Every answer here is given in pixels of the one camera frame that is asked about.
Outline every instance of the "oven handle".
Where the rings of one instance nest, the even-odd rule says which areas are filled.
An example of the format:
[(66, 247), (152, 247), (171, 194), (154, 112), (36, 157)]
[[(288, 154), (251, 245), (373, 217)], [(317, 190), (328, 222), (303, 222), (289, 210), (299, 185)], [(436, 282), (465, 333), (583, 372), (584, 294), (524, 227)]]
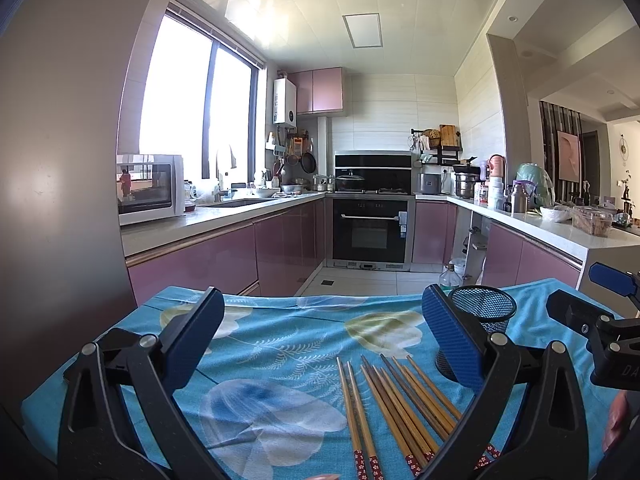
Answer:
[(340, 215), (342, 218), (351, 218), (357, 220), (393, 220), (395, 222), (400, 221), (399, 216), (347, 216), (345, 214)]

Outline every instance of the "black mesh pen holder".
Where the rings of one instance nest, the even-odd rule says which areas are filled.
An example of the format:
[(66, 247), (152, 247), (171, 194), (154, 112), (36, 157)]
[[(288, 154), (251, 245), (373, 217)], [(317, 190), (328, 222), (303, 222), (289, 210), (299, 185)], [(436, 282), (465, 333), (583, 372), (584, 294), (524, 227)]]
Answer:
[[(503, 290), (492, 286), (460, 286), (449, 293), (449, 299), (460, 310), (476, 316), (489, 334), (507, 332), (509, 320), (516, 313), (515, 300)], [(444, 377), (458, 382), (442, 350), (436, 353), (435, 364)]]

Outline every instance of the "clear food container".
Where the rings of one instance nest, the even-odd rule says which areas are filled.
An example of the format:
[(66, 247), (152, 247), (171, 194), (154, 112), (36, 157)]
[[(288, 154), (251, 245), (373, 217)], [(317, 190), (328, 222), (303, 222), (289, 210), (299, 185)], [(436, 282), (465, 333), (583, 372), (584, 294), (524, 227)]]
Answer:
[(574, 227), (593, 236), (607, 236), (613, 224), (611, 213), (594, 207), (576, 206), (571, 209), (571, 216)]

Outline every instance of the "window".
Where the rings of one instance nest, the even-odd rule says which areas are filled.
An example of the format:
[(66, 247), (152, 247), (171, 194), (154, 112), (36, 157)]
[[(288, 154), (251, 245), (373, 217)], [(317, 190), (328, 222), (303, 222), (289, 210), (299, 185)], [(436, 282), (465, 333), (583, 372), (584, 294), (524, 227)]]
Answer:
[(249, 182), (255, 171), (258, 69), (171, 15), (146, 78), (140, 153), (182, 155), (184, 177)]

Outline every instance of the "human hand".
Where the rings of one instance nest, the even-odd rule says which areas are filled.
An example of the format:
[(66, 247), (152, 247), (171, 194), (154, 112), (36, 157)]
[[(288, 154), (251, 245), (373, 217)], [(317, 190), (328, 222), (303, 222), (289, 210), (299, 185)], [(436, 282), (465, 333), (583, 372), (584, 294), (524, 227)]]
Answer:
[(629, 405), (626, 402), (626, 390), (621, 390), (613, 399), (609, 408), (609, 420), (604, 430), (602, 450), (607, 452), (625, 433), (624, 423), (628, 415)]

